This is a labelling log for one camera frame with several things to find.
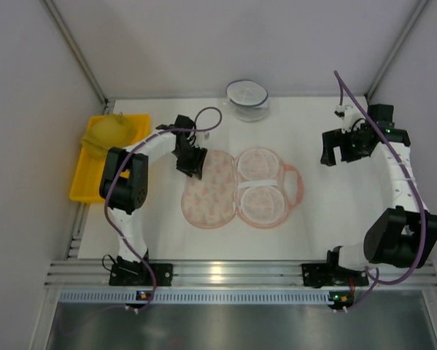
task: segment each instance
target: white table surface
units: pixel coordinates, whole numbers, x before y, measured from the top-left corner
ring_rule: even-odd
[[[359,97],[366,106],[364,97]],[[149,169],[144,206],[144,238],[152,259],[170,260],[313,260],[327,250],[363,240],[367,229],[383,212],[379,184],[370,158],[334,167],[320,164],[322,132],[341,127],[333,113],[334,97],[272,98],[271,115],[246,123],[236,119],[223,99],[119,100],[114,112],[148,113],[152,127],[173,123],[178,114],[194,118],[205,106],[223,111],[222,125],[202,147],[221,149],[236,157],[246,149],[266,147],[294,165],[303,177],[305,196],[288,220],[270,230],[250,227],[239,217],[214,230],[193,227],[182,215],[180,199],[185,175],[175,169],[175,157],[166,155]],[[217,120],[206,112],[198,127]],[[290,178],[289,193],[295,192]],[[117,255],[115,231],[106,223],[101,204],[88,210],[79,258]]]

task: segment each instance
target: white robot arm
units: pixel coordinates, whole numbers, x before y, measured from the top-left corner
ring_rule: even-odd
[[[135,146],[142,143],[144,140],[137,142],[124,150],[130,152]],[[136,153],[142,153],[148,157],[149,165],[164,155],[171,153],[176,148],[176,135],[173,133],[164,133],[158,135],[148,143],[146,143]],[[136,252],[141,256],[147,253],[147,245],[145,244],[144,234],[142,231],[142,208],[135,209],[132,214],[128,214],[122,209],[109,209],[113,222],[121,229],[125,237],[119,237],[119,256],[127,261],[139,261],[133,252],[127,247],[129,243]]]
[[[405,130],[395,129],[392,121],[393,106],[369,106],[368,114],[386,136],[406,167],[406,178],[398,161],[387,145],[382,143],[373,128],[353,106],[337,106],[335,114],[343,119],[341,129],[322,135],[324,150],[320,162],[327,166],[336,164],[334,147],[340,147],[341,160],[352,162],[370,157],[378,176],[383,205],[383,215],[366,233],[363,242],[353,246],[338,246],[332,252],[332,262],[347,270],[363,271],[367,265],[387,263],[399,268],[412,265],[418,252],[419,206],[409,186],[416,180],[410,162],[410,140]],[[418,268],[422,267],[437,240],[437,215],[426,210],[427,240]]]
[[[129,170],[128,178],[120,177],[112,190],[108,202],[108,212],[114,224],[123,233],[119,237],[119,257],[128,263],[137,263],[139,258],[147,257],[147,245],[142,232],[142,205],[147,197],[148,167],[167,153],[177,156],[176,168],[199,179],[202,175],[202,166],[206,149],[194,146],[196,138],[189,132],[178,129],[195,129],[195,123],[188,117],[179,115],[173,125],[160,125],[156,133],[148,137],[148,142],[142,140],[125,149],[113,148],[108,152],[107,161],[100,185],[100,195],[107,198],[110,187],[120,165],[132,150],[126,167]]]

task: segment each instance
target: yellow plastic tray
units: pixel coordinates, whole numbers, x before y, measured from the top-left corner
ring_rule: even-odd
[[[124,116],[137,129],[137,134],[132,144],[145,139],[150,134],[150,116],[148,114],[124,114]],[[91,117],[88,121],[87,129],[103,118],[105,118],[104,115]],[[104,199],[98,193],[98,189],[105,161],[105,159],[91,157],[82,147],[74,180],[72,181],[71,192],[69,193],[71,200],[83,203],[104,202]]]

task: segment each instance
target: white wall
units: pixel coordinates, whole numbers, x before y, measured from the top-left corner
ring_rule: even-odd
[[[101,105],[37,0],[0,0],[0,349],[30,340],[63,251],[79,137]]]
[[[356,93],[416,0],[55,0],[104,92],[224,96],[255,79],[274,96]]]
[[[374,102],[395,105],[394,120],[411,138],[419,190],[437,214],[437,0],[431,1]],[[433,261],[437,270],[437,244]]]

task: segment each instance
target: pink strap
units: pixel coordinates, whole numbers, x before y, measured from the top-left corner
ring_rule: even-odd
[[[284,164],[283,169],[285,171],[293,171],[296,173],[296,184],[298,185],[298,192],[296,193],[296,199],[294,203],[291,203],[288,201],[289,208],[294,209],[298,204],[303,200],[304,197],[304,184],[303,184],[303,178],[301,174],[299,173],[298,169],[296,169],[294,166],[290,164]]]

